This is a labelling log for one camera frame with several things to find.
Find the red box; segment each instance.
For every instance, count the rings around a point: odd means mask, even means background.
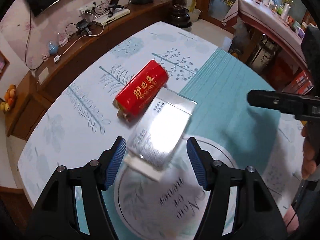
[[[137,116],[153,100],[169,79],[167,71],[156,61],[150,62],[116,95],[114,105],[118,116],[129,121]]]

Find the metal screw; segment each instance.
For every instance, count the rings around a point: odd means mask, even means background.
[[[213,161],[213,165],[216,166],[216,167],[220,167],[222,165],[222,162],[219,161],[219,160],[214,160]]]
[[[60,165],[58,168],[57,168],[57,172],[63,172],[65,169],[65,167],[63,165]]]
[[[98,164],[99,164],[99,161],[98,161],[98,160],[92,160],[92,161],[90,161],[90,166],[95,167],[95,166],[97,166]]]
[[[256,171],[256,168],[253,167],[253,166],[248,166],[248,167],[247,167],[247,170],[252,173],[252,172],[255,172],[255,171]]]

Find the pink wall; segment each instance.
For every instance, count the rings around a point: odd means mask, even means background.
[[[27,65],[35,68],[42,63],[42,54],[47,53],[47,43],[57,40],[57,33],[64,33],[67,24],[81,20],[78,8],[92,0],[61,0],[41,13],[37,18],[32,16],[31,37],[27,52]],[[128,0],[119,0],[127,4]],[[25,0],[15,0],[3,20],[0,32],[23,62],[25,46],[28,39],[30,10]]]

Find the tile floor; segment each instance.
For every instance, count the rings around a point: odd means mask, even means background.
[[[202,19],[192,25],[190,32],[215,44],[225,51],[229,50],[232,43],[233,35],[231,33]],[[22,181],[17,166],[19,157],[25,145],[26,141],[16,138],[15,136],[6,138],[9,162],[18,188],[22,188]]]

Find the hand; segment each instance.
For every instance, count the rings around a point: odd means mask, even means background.
[[[301,135],[303,137],[308,136],[308,129],[306,126],[302,129]],[[303,142],[303,163],[301,168],[303,179],[309,178],[309,176],[316,171],[317,165],[316,162],[313,160],[315,154],[316,152],[311,146],[309,140],[305,138]]]

